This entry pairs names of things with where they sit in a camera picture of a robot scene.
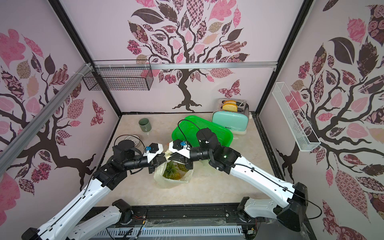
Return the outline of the green-yellow pineapple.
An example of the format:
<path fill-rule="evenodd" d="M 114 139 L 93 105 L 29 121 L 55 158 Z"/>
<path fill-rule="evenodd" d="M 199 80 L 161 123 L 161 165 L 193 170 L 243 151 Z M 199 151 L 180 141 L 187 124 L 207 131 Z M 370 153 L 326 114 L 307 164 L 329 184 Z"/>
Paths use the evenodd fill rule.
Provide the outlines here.
<path fill-rule="evenodd" d="M 170 180 L 180 180 L 182 178 L 182 171 L 174 162 L 168 162 L 163 177 Z"/>

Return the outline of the yellow translucent plastic bag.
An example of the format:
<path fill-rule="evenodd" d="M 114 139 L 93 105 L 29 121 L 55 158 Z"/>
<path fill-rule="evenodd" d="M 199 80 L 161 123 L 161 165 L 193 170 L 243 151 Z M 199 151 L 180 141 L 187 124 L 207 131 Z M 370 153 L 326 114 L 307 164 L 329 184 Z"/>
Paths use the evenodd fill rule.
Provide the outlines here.
<path fill-rule="evenodd" d="M 193 177 L 194 170 L 188 170 L 185 165 L 169 160 L 172 152 L 165 152 L 166 162 L 161 164 L 154 173 L 154 180 L 161 189 L 171 189 L 187 184 Z"/>

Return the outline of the green plastic basket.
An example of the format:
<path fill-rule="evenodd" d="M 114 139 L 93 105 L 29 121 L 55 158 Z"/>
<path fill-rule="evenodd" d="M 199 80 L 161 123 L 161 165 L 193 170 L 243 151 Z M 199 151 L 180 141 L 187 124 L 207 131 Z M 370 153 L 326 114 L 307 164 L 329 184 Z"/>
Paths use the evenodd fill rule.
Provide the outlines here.
<path fill-rule="evenodd" d="M 222 146 L 229 147 L 233 141 L 233 134 L 231 131 L 218 124 L 204 120 L 197 116 L 188 116 L 184 121 L 181 121 L 172 132 L 172 140 L 184 141 L 185 137 L 187 137 L 187 140 L 192 145 L 192 147 L 198 147 L 199 141 L 196 136 L 198 132 L 197 127 L 200 129 L 210 129 L 213 133 L 216 134 Z"/>

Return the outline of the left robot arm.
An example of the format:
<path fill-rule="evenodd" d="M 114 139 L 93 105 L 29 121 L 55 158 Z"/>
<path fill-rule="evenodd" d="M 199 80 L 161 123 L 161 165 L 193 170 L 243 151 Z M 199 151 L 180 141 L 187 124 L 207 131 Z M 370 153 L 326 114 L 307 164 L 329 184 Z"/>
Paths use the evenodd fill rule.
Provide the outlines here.
<path fill-rule="evenodd" d="M 132 206 L 117 200 L 101 213 L 83 222 L 83 217 L 135 169 L 148 168 L 150 173 L 166 161 L 161 144 L 152 143 L 142 153 L 129 140 L 113 147 L 110 161 L 98 169 L 87 186 L 58 214 L 39 228 L 29 228 L 23 240 L 89 240 L 114 224 L 133 221 Z"/>

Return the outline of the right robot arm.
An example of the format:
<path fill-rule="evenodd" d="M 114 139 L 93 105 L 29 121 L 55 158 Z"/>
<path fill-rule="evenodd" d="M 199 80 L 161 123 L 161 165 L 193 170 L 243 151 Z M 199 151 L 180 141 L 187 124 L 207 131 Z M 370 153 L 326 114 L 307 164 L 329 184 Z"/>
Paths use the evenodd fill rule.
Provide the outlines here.
<path fill-rule="evenodd" d="M 308 188 L 302 183 L 292 184 L 270 175 L 249 162 L 230 147 L 221 145 L 210 129 L 197 132 L 198 146 L 174 140 L 169 144 L 171 161 L 192 165 L 207 160 L 214 169 L 237 177 L 266 194 L 268 200 L 245 198 L 240 211 L 251 218 L 276 219 L 286 228 L 300 232 L 308 207 Z"/>

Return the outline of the patterned white bowl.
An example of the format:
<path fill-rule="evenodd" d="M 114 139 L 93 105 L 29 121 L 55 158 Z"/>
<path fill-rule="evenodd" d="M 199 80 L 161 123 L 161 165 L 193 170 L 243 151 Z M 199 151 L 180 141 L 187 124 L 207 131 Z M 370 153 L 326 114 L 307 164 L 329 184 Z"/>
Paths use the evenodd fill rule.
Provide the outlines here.
<path fill-rule="evenodd" d="M 134 143 L 135 147 L 138 147 L 141 144 L 141 139 L 137 135 L 128 135 L 124 138 L 124 140 L 130 140 Z"/>

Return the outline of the green ceramic cup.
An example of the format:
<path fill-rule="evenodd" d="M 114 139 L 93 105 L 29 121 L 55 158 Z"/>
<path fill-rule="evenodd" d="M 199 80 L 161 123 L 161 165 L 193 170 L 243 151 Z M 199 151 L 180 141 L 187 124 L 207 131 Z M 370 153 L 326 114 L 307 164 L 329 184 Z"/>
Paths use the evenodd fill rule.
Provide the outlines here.
<path fill-rule="evenodd" d="M 148 133 L 152 130 L 152 125 L 148 118 L 142 118 L 139 120 L 139 126 L 144 133 Z"/>

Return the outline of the mint green toaster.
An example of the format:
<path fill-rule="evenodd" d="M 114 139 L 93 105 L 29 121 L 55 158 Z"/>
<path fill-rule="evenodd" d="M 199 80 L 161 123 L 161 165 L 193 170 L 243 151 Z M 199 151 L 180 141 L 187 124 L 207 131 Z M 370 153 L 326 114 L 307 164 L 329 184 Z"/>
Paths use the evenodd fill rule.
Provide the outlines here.
<path fill-rule="evenodd" d="M 236 101 L 238 112 L 222 109 L 224 101 Z M 211 122 L 218 124 L 236 135 L 245 135 L 250 119 L 249 105 L 245 100 L 219 99 L 218 106 L 212 114 Z"/>

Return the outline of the bread slice in toaster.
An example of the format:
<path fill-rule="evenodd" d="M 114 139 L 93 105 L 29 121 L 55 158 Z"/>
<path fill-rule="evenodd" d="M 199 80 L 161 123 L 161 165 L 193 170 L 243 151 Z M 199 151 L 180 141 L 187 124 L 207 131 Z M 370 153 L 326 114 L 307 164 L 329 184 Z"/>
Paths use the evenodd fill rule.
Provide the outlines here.
<path fill-rule="evenodd" d="M 238 112 L 238 106 L 236 104 L 227 103 L 222 106 L 224 111 L 228 112 Z"/>

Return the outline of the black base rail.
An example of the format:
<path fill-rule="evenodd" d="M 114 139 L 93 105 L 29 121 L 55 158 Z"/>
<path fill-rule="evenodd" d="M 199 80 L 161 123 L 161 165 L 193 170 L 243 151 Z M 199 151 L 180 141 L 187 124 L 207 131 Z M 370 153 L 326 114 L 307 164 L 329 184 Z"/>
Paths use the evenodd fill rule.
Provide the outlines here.
<path fill-rule="evenodd" d="M 83 222 L 101 213 L 107 207 L 93 207 L 82 219 Z M 302 230 L 294 232 L 277 220 L 251 218 L 240 211 L 240 204 L 132 206 L 133 221 L 127 225 L 114 224 L 108 228 L 133 227 L 195 227 L 195 226 L 240 226 L 242 236 L 221 237 L 172 237 L 160 240 L 314 240 L 309 221 L 304 221 Z"/>

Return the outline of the back aluminium rail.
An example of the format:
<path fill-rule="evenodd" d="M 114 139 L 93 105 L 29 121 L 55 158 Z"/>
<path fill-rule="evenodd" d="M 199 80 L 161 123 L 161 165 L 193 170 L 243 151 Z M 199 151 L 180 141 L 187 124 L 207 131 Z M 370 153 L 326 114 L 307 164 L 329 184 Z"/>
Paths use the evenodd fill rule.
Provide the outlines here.
<path fill-rule="evenodd" d="M 178 63 L 178 64 L 110 64 L 95 65 L 96 69 L 101 68 L 144 68 L 152 70 L 175 70 L 175 69 L 234 69 L 234 68 L 276 68 L 277 62 L 231 62 L 231 63 Z"/>

